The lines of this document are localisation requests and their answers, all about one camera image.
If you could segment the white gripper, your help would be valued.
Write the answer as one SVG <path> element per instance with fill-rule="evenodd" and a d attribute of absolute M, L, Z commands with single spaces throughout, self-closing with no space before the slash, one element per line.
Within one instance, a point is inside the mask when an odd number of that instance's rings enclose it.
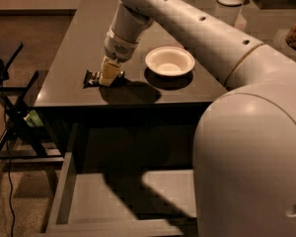
<path fill-rule="evenodd" d="M 109 29 L 105 38 L 105 54 L 101 67 L 100 84 L 109 87 L 120 73 L 121 63 L 128 61 L 138 43 L 128 42 Z"/>

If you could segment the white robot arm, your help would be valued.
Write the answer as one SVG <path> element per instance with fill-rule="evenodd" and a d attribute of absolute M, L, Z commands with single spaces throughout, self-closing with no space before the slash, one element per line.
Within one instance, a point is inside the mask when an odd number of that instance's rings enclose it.
<path fill-rule="evenodd" d="M 227 90 L 193 143 L 200 237 L 296 237 L 296 62 L 182 0 L 120 0 L 106 55 L 156 21 Z"/>

